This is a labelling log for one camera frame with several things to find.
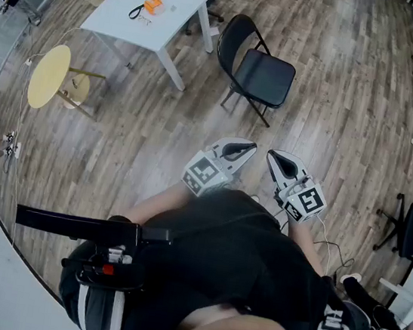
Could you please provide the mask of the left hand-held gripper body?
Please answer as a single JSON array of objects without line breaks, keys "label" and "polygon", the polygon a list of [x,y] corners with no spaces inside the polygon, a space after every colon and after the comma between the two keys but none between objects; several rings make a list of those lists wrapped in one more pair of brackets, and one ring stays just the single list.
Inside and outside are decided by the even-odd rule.
[{"label": "left hand-held gripper body", "polygon": [[236,170],[237,155],[224,155],[222,149],[200,150],[183,169],[181,180],[194,196],[222,189],[231,183]]}]

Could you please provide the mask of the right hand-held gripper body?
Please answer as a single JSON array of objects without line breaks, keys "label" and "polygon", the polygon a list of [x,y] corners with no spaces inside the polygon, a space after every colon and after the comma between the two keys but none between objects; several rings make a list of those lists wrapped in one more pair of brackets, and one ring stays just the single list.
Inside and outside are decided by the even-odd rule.
[{"label": "right hand-held gripper body", "polygon": [[284,187],[277,193],[290,221],[296,224],[318,216],[326,209],[327,203],[322,188],[315,183],[312,176],[306,175]]}]

